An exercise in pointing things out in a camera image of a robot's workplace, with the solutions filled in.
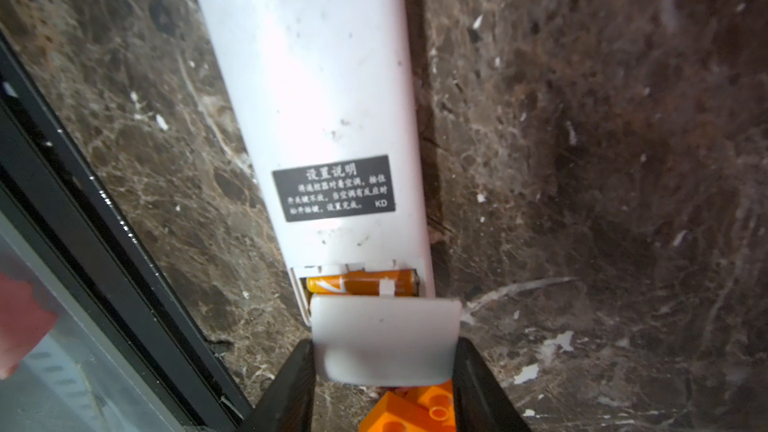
marble surface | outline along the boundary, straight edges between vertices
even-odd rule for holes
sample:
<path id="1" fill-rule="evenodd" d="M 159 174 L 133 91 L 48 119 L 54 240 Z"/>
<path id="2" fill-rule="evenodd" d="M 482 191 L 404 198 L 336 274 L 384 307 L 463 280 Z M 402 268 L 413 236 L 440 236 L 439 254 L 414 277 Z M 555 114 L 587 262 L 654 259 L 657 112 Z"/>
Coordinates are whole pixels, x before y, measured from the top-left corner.
<path id="1" fill-rule="evenodd" d="M 438 293 L 532 428 L 764 428 L 768 0 L 407 4 Z M 196 1 L 0 28 L 257 401 L 308 331 Z"/>

sticker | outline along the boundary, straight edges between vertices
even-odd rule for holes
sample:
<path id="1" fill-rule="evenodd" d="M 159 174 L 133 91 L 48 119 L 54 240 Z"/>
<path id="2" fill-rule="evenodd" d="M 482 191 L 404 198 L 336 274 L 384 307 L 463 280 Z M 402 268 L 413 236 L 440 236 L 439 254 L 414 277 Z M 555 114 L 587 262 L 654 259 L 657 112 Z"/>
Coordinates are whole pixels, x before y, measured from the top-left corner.
<path id="1" fill-rule="evenodd" d="M 389 157 L 272 172 L 288 222 L 395 211 Z"/>

battery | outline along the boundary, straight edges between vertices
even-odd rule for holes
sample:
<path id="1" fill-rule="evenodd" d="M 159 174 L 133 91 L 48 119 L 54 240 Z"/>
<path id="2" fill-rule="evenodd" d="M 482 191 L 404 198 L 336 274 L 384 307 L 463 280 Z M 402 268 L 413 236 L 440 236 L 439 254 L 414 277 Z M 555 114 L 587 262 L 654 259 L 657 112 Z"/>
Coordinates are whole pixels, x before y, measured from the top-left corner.
<path id="1" fill-rule="evenodd" d="M 418 278 L 413 269 L 354 271 L 343 275 L 309 277 L 306 280 L 306 289 L 313 294 L 379 295 L 381 281 L 394 281 L 397 297 L 418 295 Z"/>

pink object behind glass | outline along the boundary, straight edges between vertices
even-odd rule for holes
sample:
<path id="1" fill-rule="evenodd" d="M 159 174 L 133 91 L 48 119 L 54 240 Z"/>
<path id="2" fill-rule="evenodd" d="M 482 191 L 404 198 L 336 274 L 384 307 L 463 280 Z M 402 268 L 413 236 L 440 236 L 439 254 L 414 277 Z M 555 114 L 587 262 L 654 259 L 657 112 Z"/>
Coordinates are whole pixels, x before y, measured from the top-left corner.
<path id="1" fill-rule="evenodd" d="M 0 380 L 11 377 L 55 323 L 56 314 L 34 300 L 31 284 L 0 274 Z"/>

orange building block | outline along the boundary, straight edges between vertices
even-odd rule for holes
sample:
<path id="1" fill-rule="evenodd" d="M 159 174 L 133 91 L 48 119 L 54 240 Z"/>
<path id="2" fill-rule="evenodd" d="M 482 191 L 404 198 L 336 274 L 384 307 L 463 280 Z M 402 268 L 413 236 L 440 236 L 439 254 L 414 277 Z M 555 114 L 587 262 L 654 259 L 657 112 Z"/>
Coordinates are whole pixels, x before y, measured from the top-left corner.
<path id="1" fill-rule="evenodd" d="M 456 412 L 453 408 L 453 381 L 429 387 L 411 389 L 404 397 L 408 402 L 427 409 L 429 417 L 442 426 L 456 426 Z"/>
<path id="2" fill-rule="evenodd" d="M 442 432 L 426 409 L 387 392 L 360 423 L 360 432 Z"/>

